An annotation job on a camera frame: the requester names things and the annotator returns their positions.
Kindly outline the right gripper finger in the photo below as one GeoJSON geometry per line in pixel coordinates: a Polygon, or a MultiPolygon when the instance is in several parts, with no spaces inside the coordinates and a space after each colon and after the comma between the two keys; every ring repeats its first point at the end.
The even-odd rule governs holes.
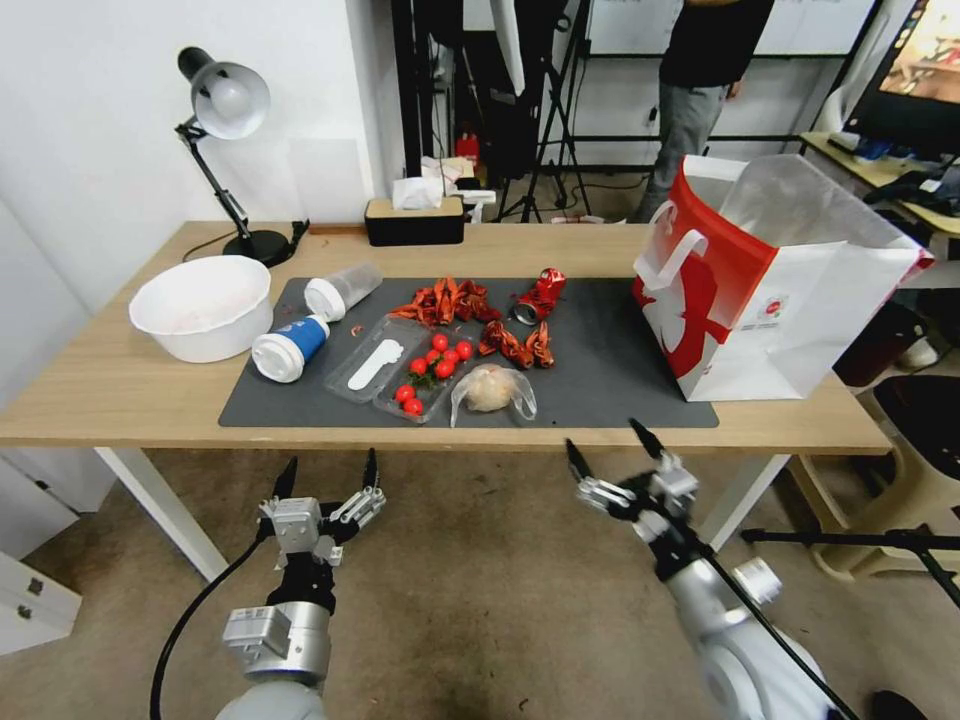
{"type": "Polygon", "coordinates": [[[614,519],[639,518],[639,500],[632,489],[595,477],[585,457],[569,438],[565,440],[565,451],[576,484],[576,496],[582,502],[614,519]]]}
{"type": "Polygon", "coordinates": [[[660,439],[637,419],[631,417],[629,425],[647,455],[655,461],[651,471],[628,479],[629,488],[686,488],[687,470],[679,456],[668,451],[660,439]]]}

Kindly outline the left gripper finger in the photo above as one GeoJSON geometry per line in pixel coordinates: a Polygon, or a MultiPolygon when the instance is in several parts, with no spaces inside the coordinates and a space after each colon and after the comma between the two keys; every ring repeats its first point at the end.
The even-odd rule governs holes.
{"type": "Polygon", "coordinates": [[[365,527],[383,509],[386,497],[380,488],[380,473],[376,451],[367,452],[361,489],[341,503],[330,515],[330,521],[344,525],[365,527]]]}
{"type": "Polygon", "coordinates": [[[273,534],[273,513],[277,505],[292,497],[298,472],[298,457],[292,457],[278,475],[269,498],[258,506],[258,534],[273,534]]]}

